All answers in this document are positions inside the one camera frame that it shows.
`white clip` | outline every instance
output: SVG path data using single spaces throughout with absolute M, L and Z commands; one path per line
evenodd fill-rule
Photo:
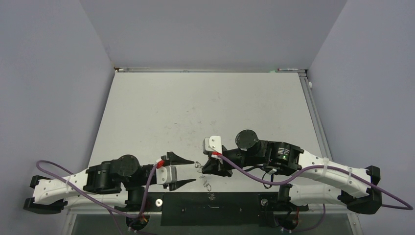
M 70 175 L 67 179 L 66 179 L 66 182 L 65 182 L 65 185 L 66 185 L 66 191 L 65 191 L 65 193 L 69 193 L 69 186 L 68 186 L 68 181 L 70 181 L 70 177 L 71 177 L 72 175 Z
M 328 162 L 330 161 L 330 159 L 329 158 L 323 158 L 323 164 L 324 164 L 324 167 L 323 167 L 323 171 L 322 171 L 322 174 L 320 175 L 320 176 L 318 176 L 316 179 L 314 179 L 314 180 L 319 180 L 319 179 L 321 179 L 321 178 L 324 178 L 325 177 L 325 174 L 326 174 L 326 172 L 327 172 L 327 165 L 328 165 Z
M 348 185 L 349 180 L 351 179 L 351 173 L 353 171 L 353 168 L 351 168 L 351 167 L 347 167 L 347 168 L 349 170 L 349 176 L 347 177 L 346 183 L 344 184 L 345 186 Z

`black metal plate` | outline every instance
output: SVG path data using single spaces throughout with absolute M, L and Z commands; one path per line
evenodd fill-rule
M 166 193 L 163 199 L 161 225 L 258 224 L 258 195 L 258 192 Z

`gray wall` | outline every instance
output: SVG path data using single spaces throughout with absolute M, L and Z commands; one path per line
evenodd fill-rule
M 114 70 L 78 0 L 2 1 L 0 42 L 0 234 L 60 234 L 28 184 L 39 159 L 87 166 Z
M 309 68 L 346 0 L 81 0 L 117 67 Z
M 309 71 L 333 159 L 380 167 L 380 186 L 412 205 L 414 12 L 412 0 L 349 0 Z M 381 208 L 359 217 L 366 235 L 414 233 L 414 211 Z

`gray floor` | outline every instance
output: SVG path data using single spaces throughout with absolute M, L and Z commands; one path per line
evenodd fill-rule
M 125 218 L 116 216 L 125 234 L 127 233 L 127 226 Z M 319 214 L 300 214 L 299 229 L 308 228 L 318 222 L 321 215 Z M 145 232 L 154 233 L 157 235 L 212 235 L 212 234 L 227 234 L 227 235 L 254 235 L 254 234 L 289 234 L 288 232 L 280 232 L 278 228 L 259 227 L 257 225 L 243 225 L 243 226 L 160 226 L 161 215 L 153 215 L 152 222 L 144 229 Z M 73 228 L 72 235 L 117 235 L 118 231 L 109 215 L 78 215 Z M 297 233 L 299 235 L 321 235 L 321 234 L 336 234 L 336 235 L 351 235 L 353 234 L 347 218 L 347 214 L 328 214 L 325 221 L 316 229 Z

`purple cable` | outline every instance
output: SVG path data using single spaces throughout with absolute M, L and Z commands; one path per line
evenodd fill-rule
M 307 170 L 311 170 L 311 169 L 318 169 L 318 168 L 324 168 L 324 166 L 323 166 L 323 165 L 312 165 L 312 166 L 308 166 L 308 167 L 305 167 L 305 168 L 303 168 L 303 169 L 301 169 L 301 170 L 297 171 L 297 172 L 296 172 L 293 176 L 291 176 L 291 177 L 290 177 L 289 179 L 287 179 L 287 180 L 280 181 L 280 182 L 270 182 L 270 181 L 266 181 L 266 180 L 259 179 L 259 178 L 255 177 L 255 176 L 253 176 L 253 175 L 251 175 L 251 174 L 247 173 L 246 171 L 244 171 L 242 168 L 240 168 L 238 165 L 236 165 L 235 163 L 233 163 L 231 160 L 229 160 L 227 157 L 225 157 L 225 156 L 223 156 L 223 155 L 218 155 L 218 157 L 222 158 L 225 162 L 229 163 L 229 164 L 230 164 L 233 168 L 235 168 L 236 170 L 238 170 L 238 171 L 239 171 L 239 172 L 241 172 L 242 174 L 244 174 L 244 175 L 248 176 L 249 178 L 251 178 L 251 179 L 253 179 L 253 180 L 255 180 L 255 181 L 258 181 L 258 182 L 260 182 L 260 183 L 267 184 L 267 185 L 278 185 L 278 186 L 279 186 L 279 185 L 284 185 L 284 184 L 287 184 L 287 183 L 291 182 L 293 179 L 295 179 L 295 178 L 299 177 L 301 174 L 303 174 L 303 173 L 304 173 L 305 171 L 307 171 Z M 339 171 L 339 172 L 344 173 L 344 174 L 346 174 L 346 175 L 348 175 L 348 174 L 349 174 L 349 172 L 348 172 L 347 170 L 343 170 L 343 169 L 338 168 L 338 167 L 334 167 L 334 166 L 327 166 L 327 168 L 328 168 L 328 169 L 331 169 L 331 170 L 336 170 L 336 171 Z M 400 199 L 399 197 L 397 197 L 397 196 L 395 196 L 395 195 L 391 194 L 390 192 L 388 192 L 388 191 L 384 190 L 383 188 L 380 188 L 379 186 L 376 186 L 376 185 L 372 184 L 371 182 L 368 182 L 368 181 L 366 181 L 366 180 L 364 180 L 364 179 L 360 178 L 359 176 L 357 176 L 357 175 L 355 175 L 355 174 L 353 174 L 353 173 L 351 174 L 351 176 L 352 176 L 353 178 L 355 178 L 355 179 L 359 180 L 360 182 L 365 183 L 365 184 L 367 184 L 367 185 L 371 186 L 372 188 L 374 188 L 374 189 L 377 189 L 377 190 L 381 191 L 382 193 L 386 194 L 387 196 L 389 196 L 389 197 L 391 197 L 391 198 L 395 199 L 396 201 L 398 201 L 398 202 L 400 202 L 400 203 L 402 203 L 403 205 L 405 205 L 405 206 L 406 206 L 406 207 L 401 207 L 401 206 L 394 206 L 394 205 L 386 205 L 386 204 L 382 204 L 382 207 L 388 207 L 388 208 L 400 209 L 400 210 L 409 210 L 409 211 L 412 211 L 412 210 L 414 209 L 411 205 L 409 205 L 409 203 L 407 203 L 407 202 L 405 202 L 404 200 Z
M 64 171 L 66 171 L 68 174 L 71 174 L 71 175 L 73 174 L 71 171 L 69 171 L 68 169 L 64 168 L 63 166 L 61 166 L 61 165 L 59 165 L 59 164 L 56 164 L 56 163 L 54 163 L 54 162 L 51 162 L 51 161 L 39 160 L 39 161 L 37 161 L 37 162 L 36 162 L 36 168 L 37 168 L 38 170 L 40 170 L 41 172 L 43 172 L 43 173 L 45 173 L 45 174 L 48 174 L 48 175 L 50 175 L 50 176 L 52 176 L 52 177 L 54 177 L 54 178 L 56 178 L 56 179 L 58 179 L 58 180 L 60 180 L 60 181 L 62 181 L 62 182 L 64 182 L 64 183 L 66 183 L 66 182 L 67 182 L 64 178 L 60 177 L 59 175 L 57 175 L 57 174 L 55 174 L 55 173 L 52 173 L 52 172 L 50 172 L 50 171 L 48 171 L 48 170 L 45 170 L 45 169 L 41 168 L 41 167 L 40 167 L 40 163 L 47 163 L 47 164 L 51 164 L 51 165 L 54 165 L 54 166 L 56 166 L 56 167 L 58 167 L 58 168 L 60 168 L 60 169 L 62 169 L 62 170 L 64 170 Z M 139 215 L 140 215 L 140 214 L 142 214 L 142 213 L 143 213 L 143 211 L 144 211 L 144 207 L 143 207 L 143 205 L 145 205 L 145 201 L 146 201 L 146 199 L 147 199 L 147 194 L 148 194 L 148 189 L 149 189 L 149 187 L 150 187 L 151 178 L 153 177 L 154 172 L 156 171 L 156 167 L 157 167 L 157 164 L 155 164 L 155 165 L 153 166 L 153 168 L 151 169 L 151 172 L 150 172 L 150 174 L 149 174 L 149 178 L 148 178 L 148 180 L 147 180 L 147 184 L 146 184 L 146 186 L 145 186 L 145 190 L 144 190 L 143 201 L 142 201 L 142 203 L 141 203 L 141 209 L 140 209 L 140 213 L 139 213 Z M 112 208 L 112 207 L 110 207 L 110 206 L 108 206 L 108 205 L 106 205 L 106 204 L 104 204 L 104 203 L 102 203 L 102 202 L 100 202 L 100 201 L 98 201 L 98 200 L 96 200 L 96 199 L 94 199 L 94 198 L 90 197 L 88 194 L 86 194 L 84 191 L 82 191 L 80 188 L 78 188 L 77 186 L 75 186 L 75 185 L 74 185 L 74 184 L 72 184 L 71 182 L 69 182 L 69 181 L 68 181 L 67 183 L 68 183 L 68 185 L 69 185 L 69 186 L 71 186 L 71 187 L 72 187 L 75 191 L 77 191 L 77 192 L 78 192 L 79 194 L 81 194 L 82 196 L 84 196 L 84 197 L 88 198 L 88 199 L 89 199 L 89 200 L 91 200 L 92 202 L 94 202 L 94 203 L 96 203 L 96 204 L 98 204 L 98 205 L 100 205 L 100 206 L 104 207 L 105 209 L 107 209 L 107 210 L 108 210 L 108 212 L 110 213 L 110 215 L 113 217 L 114 222 L 115 222 L 115 224 L 116 224 L 116 226 L 117 226 L 117 228 L 118 228 L 118 231 L 120 232 L 120 234 L 121 234 L 121 235 L 122 235 L 123 233 L 122 233 L 121 229 L 119 228 L 119 224 L 117 223 L 117 221 L 116 221 L 116 219 L 115 219 L 115 217 L 114 217 L 114 214 L 113 214 L 112 212 L 115 212 L 115 213 L 117 213 L 117 214 L 123 215 L 123 216 L 128 217 L 128 218 L 133 218 L 133 219 L 137 218 L 137 216 L 136 216 L 136 215 L 131 215 L 131 214 L 127 214 L 127 213 L 125 213 L 125 212 L 119 211 L 119 210 L 117 210 L 117 209 L 114 209 L 114 208 Z M 150 233 L 145 233 L 145 232 L 140 232 L 140 231 L 137 231 L 137 232 L 138 232 L 138 233 L 140 233 L 140 234 L 152 235 L 152 234 L 150 234 Z
M 291 232 L 292 232 L 292 233 L 298 233 L 298 232 L 306 232 L 306 231 L 313 230 L 313 229 L 315 229 L 316 227 L 320 226 L 320 225 L 323 223 L 324 219 L 325 219 L 325 204 L 323 204 L 323 215 L 322 215 L 322 217 L 320 218 L 320 220 L 318 221 L 318 223 L 317 223 L 317 224 L 315 224 L 314 226 L 311 226 L 310 228 L 306 228 L 306 229 L 294 229 L 294 230 L 291 230 Z

